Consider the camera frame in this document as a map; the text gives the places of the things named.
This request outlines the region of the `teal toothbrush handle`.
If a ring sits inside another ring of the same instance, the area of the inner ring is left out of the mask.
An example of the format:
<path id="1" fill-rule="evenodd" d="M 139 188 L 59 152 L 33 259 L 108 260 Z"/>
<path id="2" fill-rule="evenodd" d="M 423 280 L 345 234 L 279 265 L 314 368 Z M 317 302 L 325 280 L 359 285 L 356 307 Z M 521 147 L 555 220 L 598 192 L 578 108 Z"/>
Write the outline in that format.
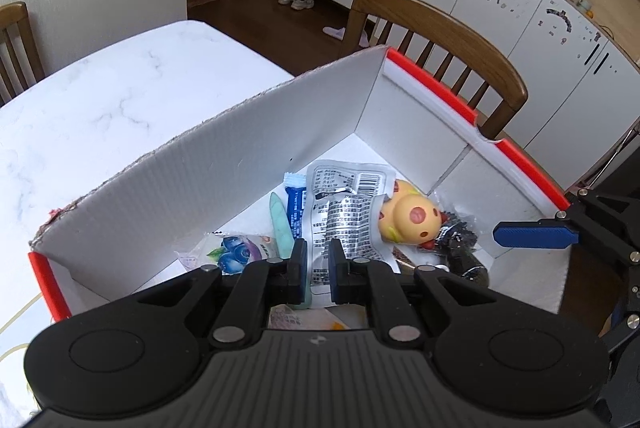
<path id="1" fill-rule="evenodd" d="M 281 259 L 291 258 L 294 252 L 295 239 L 292 233 L 288 217 L 286 216 L 285 205 L 282 199 L 276 194 L 271 193 L 269 196 L 269 212 L 273 228 L 273 238 L 276 241 L 278 254 Z M 308 255 L 306 240 L 302 239 L 303 251 L 300 263 L 302 263 L 302 285 L 304 291 L 304 299 L 301 304 L 296 304 L 295 309 L 309 309 L 311 305 L 311 296 L 308 283 Z"/>

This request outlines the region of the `wooden chair behind table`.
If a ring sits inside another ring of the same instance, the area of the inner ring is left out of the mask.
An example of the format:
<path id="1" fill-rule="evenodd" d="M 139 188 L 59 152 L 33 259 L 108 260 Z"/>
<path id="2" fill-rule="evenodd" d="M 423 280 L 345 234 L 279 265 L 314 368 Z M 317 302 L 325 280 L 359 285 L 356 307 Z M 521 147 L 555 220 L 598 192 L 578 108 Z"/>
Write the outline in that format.
<path id="1" fill-rule="evenodd" d="M 1 6 L 1 105 L 46 77 L 25 2 Z"/>

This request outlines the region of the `blueberry bread package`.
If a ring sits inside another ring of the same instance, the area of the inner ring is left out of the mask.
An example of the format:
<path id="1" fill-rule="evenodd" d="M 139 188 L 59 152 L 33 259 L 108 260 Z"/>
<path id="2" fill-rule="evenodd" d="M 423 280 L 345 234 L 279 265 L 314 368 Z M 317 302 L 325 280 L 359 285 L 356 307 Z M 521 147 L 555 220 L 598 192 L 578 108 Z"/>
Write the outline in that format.
<path id="1" fill-rule="evenodd" d="M 177 259 L 191 271 L 214 265 L 224 275 L 236 275 L 255 261 L 278 258 L 276 242 L 269 236 L 242 233 L 207 233 L 193 247 L 176 249 Z"/>

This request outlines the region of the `wooden chair beside box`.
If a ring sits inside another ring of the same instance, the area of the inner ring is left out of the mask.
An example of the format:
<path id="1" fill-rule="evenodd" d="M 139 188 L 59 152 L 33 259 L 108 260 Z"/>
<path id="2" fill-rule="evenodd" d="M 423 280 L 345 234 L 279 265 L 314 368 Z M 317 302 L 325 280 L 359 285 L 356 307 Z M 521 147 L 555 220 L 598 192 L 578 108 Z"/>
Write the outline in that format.
<path id="1" fill-rule="evenodd" d="M 434 48 L 444 50 L 446 56 L 435 71 L 438 82 L 451 63 L 460 60 L 464 69 L 452 93 L 458 95 L 469 76 L 477 73 L 483 83 L 468 100 L 470 108 L 476 108 L 490 88 L 501 97 L 500 104 L 480 125 L 480 133 L 488 139 L 495 140 L 527 102 L 525 82 L 497 47 L 463 22 L 420 0 L 352 0 L 338 56 L 343 58 L 363 49 L 360 39 L 371 16 L 385 21 L 378 45 L 387 43 L 395 27 L 406 30 L 398 47 L 401 54 L 408 52 L 415 36 L 426 41 L 416 62 L 419 68 L 425 66 Z"/>

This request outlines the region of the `yellow spotted pig toy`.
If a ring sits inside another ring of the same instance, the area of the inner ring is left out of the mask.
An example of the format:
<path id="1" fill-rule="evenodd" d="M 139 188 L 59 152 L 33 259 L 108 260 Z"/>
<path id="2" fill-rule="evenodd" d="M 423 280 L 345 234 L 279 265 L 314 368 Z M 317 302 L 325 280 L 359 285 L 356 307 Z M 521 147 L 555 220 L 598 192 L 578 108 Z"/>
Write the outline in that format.
<path id="1" fill-rule="evenodd" d="M 401 245 L 433 243 L 442 223 L 444 216 L 437 206 L 404 180 L 394 182 L 393 195 L 378 215 L 382 238 Z"/>

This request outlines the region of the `white grey tissue pack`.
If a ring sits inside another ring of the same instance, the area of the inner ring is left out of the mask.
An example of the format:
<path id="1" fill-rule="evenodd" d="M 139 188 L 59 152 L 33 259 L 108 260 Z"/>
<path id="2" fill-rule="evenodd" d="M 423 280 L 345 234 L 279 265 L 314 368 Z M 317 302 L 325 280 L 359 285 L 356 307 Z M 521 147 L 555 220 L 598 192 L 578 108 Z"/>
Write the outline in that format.
<path id="1" fill-rule="evenodd" d="M 363 330 L 369 322 L 360 305 L 334 305 L 323 309 L 294 309 L 286 304 L 270 310 L 270 330 Z"/>

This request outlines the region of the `blue wafer snack packet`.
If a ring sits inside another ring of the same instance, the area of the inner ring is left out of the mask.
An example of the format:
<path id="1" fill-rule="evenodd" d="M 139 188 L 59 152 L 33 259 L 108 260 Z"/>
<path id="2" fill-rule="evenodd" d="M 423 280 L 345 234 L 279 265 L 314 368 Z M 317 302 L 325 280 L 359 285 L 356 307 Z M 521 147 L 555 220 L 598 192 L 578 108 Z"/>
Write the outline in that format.
<path id="1" fill-rule="evenodd" d="M 304 174 L 286 172 L 283 185 L 288 202 L 286 217 L 294 239 L 303 237 L 303 216 L 306 201 L 306 177 Z"/>

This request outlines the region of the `silver foil printed pouch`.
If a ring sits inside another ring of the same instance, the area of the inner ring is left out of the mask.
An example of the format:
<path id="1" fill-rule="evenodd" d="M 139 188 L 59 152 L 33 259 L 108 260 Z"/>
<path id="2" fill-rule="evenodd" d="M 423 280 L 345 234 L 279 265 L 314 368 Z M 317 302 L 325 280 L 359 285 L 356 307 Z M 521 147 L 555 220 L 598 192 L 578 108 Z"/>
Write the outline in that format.
<path id="1" fill-rule="evenodd" d="M 330 159 L 312 162 L 306 173 L 303 237 L 308 246 L 310 306 L 331 307 L 329 244 L 338 239 L 346 258 L 399 266 L 393 246 L 382 240 L 378 214 L 392 197 L 396 172 L 379 163 Z"/>

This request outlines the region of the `clear bag of black parts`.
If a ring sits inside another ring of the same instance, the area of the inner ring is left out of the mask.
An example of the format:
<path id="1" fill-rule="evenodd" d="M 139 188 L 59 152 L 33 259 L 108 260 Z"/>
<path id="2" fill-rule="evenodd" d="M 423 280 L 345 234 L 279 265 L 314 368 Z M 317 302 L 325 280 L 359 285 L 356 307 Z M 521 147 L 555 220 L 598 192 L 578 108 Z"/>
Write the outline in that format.
<path id="1" fill-rule="evenodd" d="M 487 267 L 474 255 L 477 235 L 473 226 L 457 214 L 439 211 L 440 228 L 433 240 L 420 249 L 419 265 L 435 266 L 488 288 Z"/>

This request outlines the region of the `red cardboard shoe box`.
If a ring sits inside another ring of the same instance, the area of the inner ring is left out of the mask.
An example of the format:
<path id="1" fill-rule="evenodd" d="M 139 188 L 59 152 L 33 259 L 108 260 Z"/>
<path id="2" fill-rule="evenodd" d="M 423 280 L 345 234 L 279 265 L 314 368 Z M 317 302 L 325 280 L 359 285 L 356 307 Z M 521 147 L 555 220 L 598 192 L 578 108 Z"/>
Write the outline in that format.
<path id="1" fill-rule="evenodd" d="M 177 241 L 223 226 L 254 233 L 258 200 L 320 158 L 380 162 L 482 228 L 491 287 L 555 312 L 565 250 L 506 249 L 501 221 L 551 217 L 562 193 L 475 111 L 396 50 L 372 48 L 283 82 L 143 155 L 75 200 L 32 240 L 30 261 L 55 319 L 152 283 Z"/>

